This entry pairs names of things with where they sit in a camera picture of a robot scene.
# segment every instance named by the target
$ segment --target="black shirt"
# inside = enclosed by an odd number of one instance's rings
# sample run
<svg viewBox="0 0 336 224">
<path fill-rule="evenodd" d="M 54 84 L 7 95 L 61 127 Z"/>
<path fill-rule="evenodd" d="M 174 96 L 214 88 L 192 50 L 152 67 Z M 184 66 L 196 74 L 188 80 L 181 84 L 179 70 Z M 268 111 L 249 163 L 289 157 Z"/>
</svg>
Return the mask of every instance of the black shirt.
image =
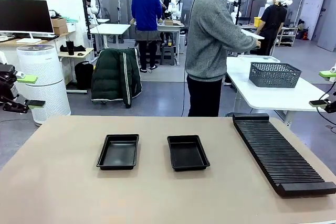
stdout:
<svg viewBox="0 0 336 224">
<path fill-rule="evenodd" d="M 261 20 L 265 22 L 260 31 L 260 36 L 266 39 L 275 39 L 281 23 L 284 23 L 287 16 L 287 10 L 283 6 L 271 5 L 264 11 Z"/>
</svg>

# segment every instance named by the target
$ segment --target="yellow container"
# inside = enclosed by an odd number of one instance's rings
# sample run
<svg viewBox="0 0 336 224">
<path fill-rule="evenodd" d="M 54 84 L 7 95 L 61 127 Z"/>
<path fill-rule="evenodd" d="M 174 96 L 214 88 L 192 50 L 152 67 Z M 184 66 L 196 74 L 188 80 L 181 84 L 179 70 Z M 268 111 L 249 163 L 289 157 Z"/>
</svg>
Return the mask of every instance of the yellow container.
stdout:
<svg viewBox="0 0 336 224">
<path fill-rule="evenodd" d="M 254 18 L 254 26 L 255 27 L 259 27 L 260 22 L 261 22 L 261 17 L 255 17 Z"/>
</svg>

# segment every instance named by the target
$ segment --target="white cylindrical air purifier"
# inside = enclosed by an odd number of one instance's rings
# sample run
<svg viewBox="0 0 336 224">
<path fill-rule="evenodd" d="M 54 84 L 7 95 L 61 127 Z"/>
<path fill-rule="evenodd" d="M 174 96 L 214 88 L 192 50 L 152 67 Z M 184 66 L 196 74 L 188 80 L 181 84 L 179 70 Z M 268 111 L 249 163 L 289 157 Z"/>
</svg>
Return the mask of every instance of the white cylindrical air purifier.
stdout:
<svg viewBox="0 0 336 224">
<path fill-rule="evenodd" d="M 51 45 L 17 48 L 21 69 L 37 76 L 35 84 L 26 84 L 27 99 L 46 101 L 43 108 L 32 109 L 33 119 L 42 124 L 53 115 L 70 115 L 70 106 L 57 51 Z"/>
</svg>

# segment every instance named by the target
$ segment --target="black cup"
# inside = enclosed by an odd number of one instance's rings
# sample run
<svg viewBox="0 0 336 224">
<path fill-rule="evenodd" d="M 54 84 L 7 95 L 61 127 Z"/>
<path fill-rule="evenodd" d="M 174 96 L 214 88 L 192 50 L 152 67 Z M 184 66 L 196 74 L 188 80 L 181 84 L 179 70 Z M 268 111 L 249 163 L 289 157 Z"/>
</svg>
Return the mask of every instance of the black cup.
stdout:
<svg viewBox="0 0 336 224">
<path fill-rule="evenodd" d="M 69 55 L 75 54 L 75 46 L 73 43 L 74 43 L 73 41 L 66 41 Z"/>
</svg>

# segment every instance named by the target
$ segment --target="black tray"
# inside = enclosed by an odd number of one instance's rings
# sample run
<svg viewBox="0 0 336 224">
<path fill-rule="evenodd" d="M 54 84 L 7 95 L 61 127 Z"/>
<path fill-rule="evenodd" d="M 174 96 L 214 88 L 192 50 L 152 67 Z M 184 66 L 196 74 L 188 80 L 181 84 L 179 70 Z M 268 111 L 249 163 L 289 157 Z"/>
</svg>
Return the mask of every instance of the black tray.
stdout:
<svg viewBox="0 0 336 224">
<path fill-rule="evenodd" d="M 101 170 L 131 170 L 137 164 L 139 135 L 107 135 L 97 167 Z"/>
<path fill-rule="evenodd" d="M 234 115 L 233 124 L 277 194 L 311 196 L 335 194 L 334 182 L 325 182 L 283 135 L 267 114 Z"/>
<path fill-rule="evenodd" d="M 176 172 L 204 170 L 210 166 L 199 136 L 169 136 L 167 140 L 172 167 Z"/>
</svg>

